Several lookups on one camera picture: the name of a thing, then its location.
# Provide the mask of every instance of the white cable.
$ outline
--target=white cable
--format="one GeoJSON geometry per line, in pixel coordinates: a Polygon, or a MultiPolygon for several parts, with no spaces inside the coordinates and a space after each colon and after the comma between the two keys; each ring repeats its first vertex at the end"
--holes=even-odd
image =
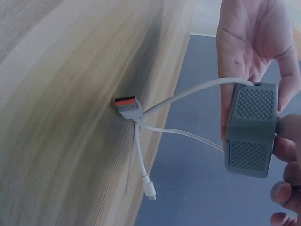
{"type": "Polygon", "coordinates": [[[150,181],[150,179],[149,179],[149,175],[147,174],[146,168],[145,168],[144,163],[143,163],[143,157],[142,157],[140,141],[139,141],[139,124],[141,126],[144,126],[146,129],[150,129],[150,130],[153,130],[153,131],[176,133],[176,134],[181,134],[181,135],[185,135],[185,136],[194,138],[196,140],[202,141],[205,144],[208,144],[208,145],[216,148],[217,150],[219,150],[221,152],[223,152],[223,148],[218,146],[217,144],[214,144],[213,142],[211,142],[209,140],[206,140],[202,137],[199,137],[199,136],[197,136],[195,134],[192,134],[192,133],[189,133],[189,132],[185,132],[185,131],[181,131],[181,130],[177,130],[177,129],[161,129],[161,128],[156,128],[156,127],[146,125],[146,124],[141,122],[141,119],[151,115],[155,111],[157,111],[157,110],[159,110],[159,109],[161,109],[161,108],[163,108],[167,105],[170,105],[174,101],[179,100],[179,99],[181,99],[181,98],[183,98],[183,97],[185,97],[189,94],[192,94],[192,93],[197,92],[197,91],[202,90],[202,89],[209,88],[211,86],[222,85],[222,84],[226,84],[226,83],[237,83],[237,84],[243,84],[243,85],[247,85],[247,86],[253,86],[254,85],[252,82],[244,80],[244,79],[240,79],[240,78],[221,78],[221,79],[208,81],[208,82],[196,85],[196,86],[186,90],[185,92],[182,92],[182,93],[180,93],[176,96],[170,97],[170,98],[154,105],[153,107],[151,107],[150,109],[145,111],[143,113],[143,116],[140,119],[134,118],[135,116],[132,117],[132,119],[136,122],[135,127],[134,127],[134,138],[135,138],[135,144],[136,144],[136,150],[137,150],[137,157],[138,157],[139,165],[140,165],[142,176],[143,176],[144,192],[145,192],[146,196],[148,196],[149,199],[156,199],[156,191],[155,191],[155,187],[153,185],[153,182],[150,181]]]}
{"type": "Polygon", "coordinates": [[[142,173],[142,176],[144,177],[147,175],[147,172],[146,172],[146,168],[144,166],[143,158],[142,158],[142,154],[141,154],[138,123],[135,123],[135,126],[134,126],[134,139],[135,139],[135,144],[136,144],[136,149],[137,149],[137,157],[138,157],[139,165],[141,168],[141,173],[142,173]]]}
{"type": "Polygon", "coordinates": [[[202,138],[198,135],[195,135],[193,133],[189,133],[189,132],[186,132],[186,131],[183,131],[183,130],[178,130],[178,129],[163,129],[163,128],[158,128],[158,127],[153,127],[153,126],[149,126],[149,125],[147,125],[143,122],[140,122],[140,121],[138,121],[137,124],[139,124],[139,126],[141,126],[141,127],[144,127],[148,130],[152,130],[152,131],[155,131],[155,132],[175,133],[175,134],[184,135],[184,136],[196,139],[198,141],[201,141],[201,142],[203,142],[203,143],[205,143],[205,144],[207,144],[207,145],[209,145],[209,146],[211,146],[211,147],[213,147],[213,148],[215,148],[215,149],[217,149],[221,152],[224,152],[224,149],[221,146],[211,142],[210,140],[207,140],[207,139],[202,138]]]}
{"type": "Polygon", "coordinates": [[[154,112],[156,112],[157,110],[170,105],[172,102],[177,101],[189,94],[195,93],[199,90],[202,89],[206,89],[209,88],[211,86],[215,86],[215,85],[222,85],[222,84],[226,84],[226,83],[237,83],[237,84],[243,84],[246,86],[254,86],[254,84],[248,80],[245,79],[240,79],[240,78],[221,78],[221,79],[215,79],[215,80],[211,80],[208,82],[204,82],[202,84],[196,85],[178,95],[175,95],[173,97],[170,97],[158,104],[156,104],[155,106],[149,108],[148,110],[146,110],[142,116],[142,118],[145,118],[147,116],[149,116],[150,114],[153,114],[154,112]]]}

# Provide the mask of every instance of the hand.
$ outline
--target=hand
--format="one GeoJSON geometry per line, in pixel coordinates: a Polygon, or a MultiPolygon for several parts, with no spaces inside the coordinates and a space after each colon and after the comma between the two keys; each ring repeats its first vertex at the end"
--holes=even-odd
{"type": "Polygon", "coordinates": [[[301,115],[287,115],[277,125],[274,155],[288,163],[283,180],[271,190],[271,198],[282,207],[298,214],[297,219],[286,213],[274,213],[271,224],[275,226],[301,225],[301,115]]]}
{"type": "MultiPolygon", "coordinates": [[[[300,90],[292,23],[281,0],[223,0],[216,37],[220,78],[258,82],[273,59],[279,63],[279,111],[300,90]]],[[[234,85],[221,86],[221,137],[225,139],[234,85]]]]}

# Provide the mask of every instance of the usb connector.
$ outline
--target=usb connector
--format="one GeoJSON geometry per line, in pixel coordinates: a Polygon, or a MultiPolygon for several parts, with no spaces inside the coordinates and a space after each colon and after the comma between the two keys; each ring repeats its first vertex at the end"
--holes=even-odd
{"type": "Polygon", "coordinates": [[[143,116],[143,108],[135,96],[117,98],[115,99],[115,106],[125,119],[135,121],[143,116]]]}
{"type": "Polygon", "coordinates": [[[156,190],[153,182],[150,180],[149,175],[143,176],[143,188],[145,195],[149,200],[156,200],[156,190]]]}

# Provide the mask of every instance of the wood grain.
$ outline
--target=wood grain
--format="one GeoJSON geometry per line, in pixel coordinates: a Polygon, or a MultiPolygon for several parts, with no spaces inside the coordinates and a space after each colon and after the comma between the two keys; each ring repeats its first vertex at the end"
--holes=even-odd
{"type": "MultiPolygon", "coordinates": [[[[173,94],[192,1],[64,0],[42,14],[22,9],[33,22],[6,33],[0,54],[0,224],[133,225],[142,197],[133,123],[111,102],[135,94],[149,108],[173,94]]],[[[146,122],[161,127],[167,113],[146,122]]],[[[148,170],[159,141],[141,131],[148,170]]]]}

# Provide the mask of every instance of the gray floor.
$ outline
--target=gray floor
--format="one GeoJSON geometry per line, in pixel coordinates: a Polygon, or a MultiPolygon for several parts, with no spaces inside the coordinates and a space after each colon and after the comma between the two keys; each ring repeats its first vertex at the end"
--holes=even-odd
{"type": "MultiPolygon", "coordinates": [[[[215,38],[191,36],[176,93],[217,78],[215,38]]],[[[263,82],[279,82],[276,62],[263,82]]],[[[221,145],[219,87],[172,104],[166,127],[182,129],[221,145]]],[[[301,113],[301,95],[283,114],[301,113]]],[[[285,164],[273,158],[267,179],[230,174],[221,152],[180,135],[164,134],[151,172],[157,200],[144,198],[135,226],[269,225],[282,211],[269,197],[285,164]]]]}

